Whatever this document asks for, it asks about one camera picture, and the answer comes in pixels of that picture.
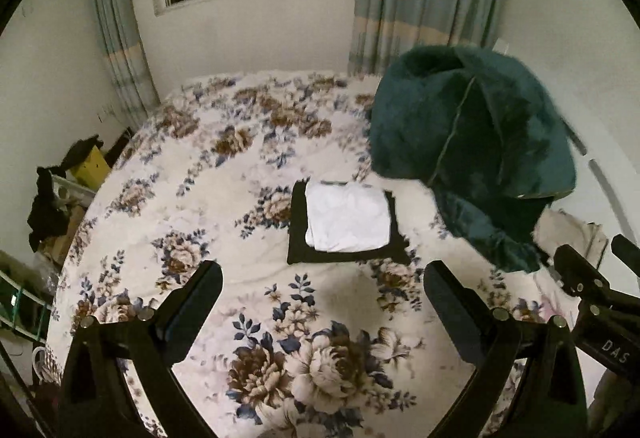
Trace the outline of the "white t-shirt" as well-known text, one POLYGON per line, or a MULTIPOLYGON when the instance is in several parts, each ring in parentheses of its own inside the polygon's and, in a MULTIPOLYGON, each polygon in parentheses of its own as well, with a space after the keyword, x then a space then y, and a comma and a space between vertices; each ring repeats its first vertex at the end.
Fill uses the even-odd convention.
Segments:
POLYGON ((309 181, 305 243, 326 253, 378 250, 390 242, 390 202, 366 184, 309 181))

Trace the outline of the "pile of beige clothes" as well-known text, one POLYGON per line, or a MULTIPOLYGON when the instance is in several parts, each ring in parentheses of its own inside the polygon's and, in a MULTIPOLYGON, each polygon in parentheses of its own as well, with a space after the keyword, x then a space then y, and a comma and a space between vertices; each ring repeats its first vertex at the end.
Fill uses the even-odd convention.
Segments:
POLYGON ((569 245, 593 267, 599 268, 608 246, 602 226, 585 222, 564 210, 546 208, 538 219, 533 240, 547 255, 553 257, 562 245, 569 245))

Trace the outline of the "black clothes on rack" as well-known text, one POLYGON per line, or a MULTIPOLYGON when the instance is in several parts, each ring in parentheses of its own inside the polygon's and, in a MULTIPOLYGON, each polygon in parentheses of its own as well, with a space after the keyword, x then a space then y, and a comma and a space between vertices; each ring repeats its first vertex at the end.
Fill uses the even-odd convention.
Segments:
POLYGON ((34 253, 44 240, 50 236, 64 236, 68 228, 68 216, 56 205, 53 178, 65 178, 68 170, 85 161, 93 148, 99 149, 101 146, 103 141, 98 135, 78 140, 67 151, 61 164, 37 168, 37 194, 27 218, 27 224, 32 229, 28 242, 34 253))

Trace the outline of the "green white rack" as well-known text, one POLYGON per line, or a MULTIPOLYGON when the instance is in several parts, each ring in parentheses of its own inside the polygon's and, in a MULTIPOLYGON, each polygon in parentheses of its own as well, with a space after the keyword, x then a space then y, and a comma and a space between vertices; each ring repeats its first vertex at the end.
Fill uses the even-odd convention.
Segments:
POLYGON ((24 285, 1 273, 1 327, 36 344, 48 337, 53 307, 24 285))

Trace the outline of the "white bed headboard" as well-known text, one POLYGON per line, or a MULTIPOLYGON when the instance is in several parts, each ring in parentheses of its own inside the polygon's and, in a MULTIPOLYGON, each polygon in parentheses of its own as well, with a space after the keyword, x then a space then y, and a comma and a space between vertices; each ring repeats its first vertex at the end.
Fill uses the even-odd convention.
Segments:
POLYGON ((608 238, 639 242, 639 177, 620 145, 570 82, 537 70, 563 117, 577 172, 573 193, 552 204, 582 221, 600 224, 608 238))

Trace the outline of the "dark green plush blanket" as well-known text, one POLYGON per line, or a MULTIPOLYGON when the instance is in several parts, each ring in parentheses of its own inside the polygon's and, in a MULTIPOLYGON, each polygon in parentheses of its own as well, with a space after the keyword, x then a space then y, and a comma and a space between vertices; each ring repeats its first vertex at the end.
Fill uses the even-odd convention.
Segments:
POLYGON ((416 47, 378 84, 371 167, 432 190, 447 230, 505 272, 540 267, 533 232, 576 187, 562 116, 520 60, 485 48, 416 47))

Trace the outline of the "folded black garment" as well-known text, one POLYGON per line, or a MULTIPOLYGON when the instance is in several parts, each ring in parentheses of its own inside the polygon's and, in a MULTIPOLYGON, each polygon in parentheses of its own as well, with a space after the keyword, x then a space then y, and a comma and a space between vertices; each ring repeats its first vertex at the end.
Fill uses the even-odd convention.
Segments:
POLYGON ((411 257, 408 253, 409 240, 398 230, 396 217, 396 200, 393 193, 384 190, 385 201, 390 210, 390 242, 376 250, 362 250, 361 252, 320 252, 309 246, 305 241, 308 228, 307 205, 305 192, 308 179, 298 180, 293 186, 290 226, 288 227, 288 257, 289 265, 326 264, 327 262, 365 262, 366 260, 390 259, 401 265, 409 265, 411 257))

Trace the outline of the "floral bed quilt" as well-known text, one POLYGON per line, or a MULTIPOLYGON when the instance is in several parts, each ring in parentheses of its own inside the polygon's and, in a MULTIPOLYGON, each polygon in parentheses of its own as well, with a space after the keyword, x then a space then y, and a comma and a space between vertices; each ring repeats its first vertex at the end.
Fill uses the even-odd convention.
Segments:
POLYGON ((60 375, 82 318, 158 306, 206 259, 224 290, 175 374, 221 437, 424 437, 463 362, 422 286, 440 260, 489 307, 574 321, 546 270, 505 273, 447 232, 431 191, 370 169, 373 77, 260 72, 192 80, 141 128, 66 256, 47 337, 60 375), (294 184, 392 192, 408 262, 289 265, 294 184))

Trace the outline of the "yellow box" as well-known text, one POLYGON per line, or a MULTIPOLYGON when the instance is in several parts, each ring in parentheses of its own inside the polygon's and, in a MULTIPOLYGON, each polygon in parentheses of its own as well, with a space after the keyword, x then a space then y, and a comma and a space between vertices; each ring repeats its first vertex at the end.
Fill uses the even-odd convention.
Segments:
POLYGON ((111 167, 105 161, 102 152, 94 146, 86 158, 70 169, 74 179, 90 190, 97 191, 111 173, 111 167))

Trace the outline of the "left teal curtain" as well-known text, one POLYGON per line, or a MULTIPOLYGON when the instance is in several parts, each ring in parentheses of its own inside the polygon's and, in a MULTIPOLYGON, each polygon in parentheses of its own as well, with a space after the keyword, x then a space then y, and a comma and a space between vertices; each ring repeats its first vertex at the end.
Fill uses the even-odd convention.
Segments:
POLYGON ((140 129, 160 104, 132 0, 93 0, 103 57, 126 125, 140 129))

